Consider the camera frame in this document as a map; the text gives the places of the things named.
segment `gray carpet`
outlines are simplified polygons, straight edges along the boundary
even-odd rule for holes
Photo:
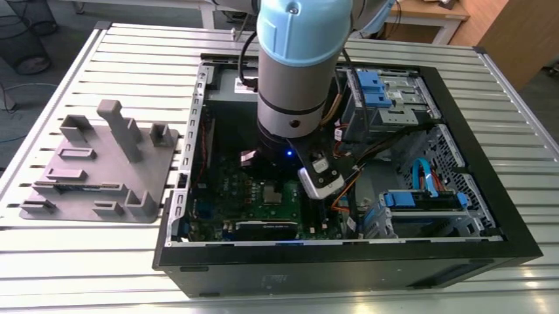
[[[55,34],[41,38],[51,55],[52,66],[37,75],[21,76],[0,60],[0,82],[5,87],[28,82],[57,84],[91,34],[91,30],[100,20],[131,24],[201,27],[199,11],[191,9],[88,3],[85,14],[76,15],[69,2],[49,1],[49,6],[60,26]],[[12,10],[0,0],[0,15],[8,14],[13,14]],[[227,23],[227,19],[220,12],[215,13],[215,18],[219,29],[231,29],[234,24]],[[540,73],[520,93],[555,140],[559,140],[558,85],[559,77],[550,78],[544,73]],[[1,143],[1,141],[27,134],[53,90],[48,86],[28,86],[9,91],[11,97],[19,103],[19,110],[15,114],[0,111],[0,168],[7,167],[23,140],[8,143]]]

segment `green circuit board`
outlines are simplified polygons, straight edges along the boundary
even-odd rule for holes
[[[278,186],[275,181],[256,180],[234,159],[221,159],[211,176],[211,191],[196,198],[192,224],[193,241],[227,241],[224,228],[240,221],[298,223],[300,239],[327,239],[322,230],[306,228],[302,222],[302,193],[296,180]]]

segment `metal chassis frame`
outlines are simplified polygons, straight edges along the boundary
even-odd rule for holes
[[[363,64],[396,69],[410,68],[410,66],[376,63]],[[432,67],[415,67],[415,70],[424,77],[426,87],[438,103],[446,121],[450,122],[447,123],[447,127],[454,141],[459,145],[459,150],[470,171],[478,179],[479,189],[492,209],[492,216],[499,223],[506,241],[483,241],[479,243],[384,243],[376,245],[375,250],[363,249],[363,245],[173,247],[171,242],[165,242],[171,228],[167,228],[169,214],[168,210],[165,210],[153,258],[155,269],[168,271],[177,267],[207,267],[209,265],[231,265],[231,269],[234,269],[235,264],[274,264],[278,260],[284,261],[284,263],[308,263],[318,260],[320,262],[347,262],[358,260],[390,261],[454,258],[487,261],[487,267],[471,271],[468,274],[458,277],[458,279],[446,282],[442,285],[443,287],[490,268],[514,266],[542,256],[540,249],[530,234],[520,214],[515,209],[515,205],[507,195],[507,191],[499,181],[466,119],[462,116],[438,70]],[[193,99],[200,99],[204,95],[204,77],[199,74],[199,80],[201,79],[201,81],[196,83]],[[176,201],[177,196],[173,195],[172,202],[169,203],[171,210],[176,207]]]

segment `metal workbench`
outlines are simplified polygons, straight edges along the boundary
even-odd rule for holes
[[[17,204],[61,141],[65,115],[84,114],[103,123],[95,113],[99,101],[119,99],[123,116],[133,117],[137,126],[165,122],[184,135],[200,53],[238,54],[240,48],[228,31],[113,24],[92,32],[0,178],[0,311],[558,313],[558,145],[491,60],[467,47],[347,44],[355,61],[439,69],[544,253],[524,266],[435,291],[188,300],[163,272],[151,269],[159,220],[137,225],[19,218]],[[171,168],[169,184],[175,176]]]

